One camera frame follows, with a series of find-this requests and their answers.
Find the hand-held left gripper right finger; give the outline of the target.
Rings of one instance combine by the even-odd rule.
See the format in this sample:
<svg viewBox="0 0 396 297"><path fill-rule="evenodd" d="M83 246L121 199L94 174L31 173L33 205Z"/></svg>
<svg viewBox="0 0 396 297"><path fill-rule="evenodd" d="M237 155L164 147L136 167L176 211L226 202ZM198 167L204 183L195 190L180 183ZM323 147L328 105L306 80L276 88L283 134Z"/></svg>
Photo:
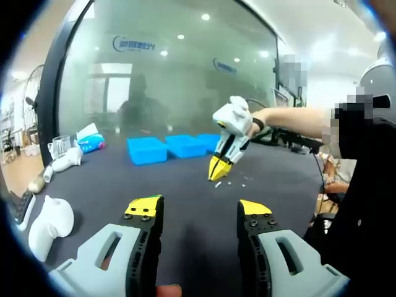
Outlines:
<svg viewBox="0 0 396 297"><path fill-rule="evenodd" d="M349 278L328 264L294 231L280 228L272 211L241 199L238 257L243 296L341 296Z"/></svg>

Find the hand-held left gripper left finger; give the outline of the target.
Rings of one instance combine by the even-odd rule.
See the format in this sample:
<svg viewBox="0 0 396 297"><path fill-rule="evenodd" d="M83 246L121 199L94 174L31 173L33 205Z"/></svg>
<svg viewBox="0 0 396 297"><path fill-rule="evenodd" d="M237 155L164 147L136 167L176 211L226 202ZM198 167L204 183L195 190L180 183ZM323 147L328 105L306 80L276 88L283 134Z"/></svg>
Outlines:
<svg viewBox="0 0 396 297"><path fill-rule="evenodd" d="M66 296L155 296L163 213L160 194L134 199L49 277Z"/></svg>

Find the person's right hand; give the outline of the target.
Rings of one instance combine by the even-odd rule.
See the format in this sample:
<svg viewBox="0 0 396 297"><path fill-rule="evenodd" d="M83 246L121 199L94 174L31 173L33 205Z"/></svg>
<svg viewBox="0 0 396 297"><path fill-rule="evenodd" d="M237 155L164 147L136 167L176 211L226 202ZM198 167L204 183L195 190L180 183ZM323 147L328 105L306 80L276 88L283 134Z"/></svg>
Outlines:
<svg viewBox="0 0 396 297"><path fill-rule="evenodd" d="M264 123L260 119L253 118L252 119L252 124L247 131L246 135L251 139L255 137L258 133L260 133L264 129Z"/></svg>

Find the person's left hand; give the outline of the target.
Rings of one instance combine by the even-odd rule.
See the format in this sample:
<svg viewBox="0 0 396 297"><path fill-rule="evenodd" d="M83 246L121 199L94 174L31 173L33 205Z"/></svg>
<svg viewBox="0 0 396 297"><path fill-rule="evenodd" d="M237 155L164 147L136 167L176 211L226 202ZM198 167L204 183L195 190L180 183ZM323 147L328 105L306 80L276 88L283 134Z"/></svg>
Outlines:
<svg viewBox="0 0 396 297"><path fill-rule="evenodd" d="M182 293L182 288L177 284L156 287L156 297L182 297Z"/></svg>

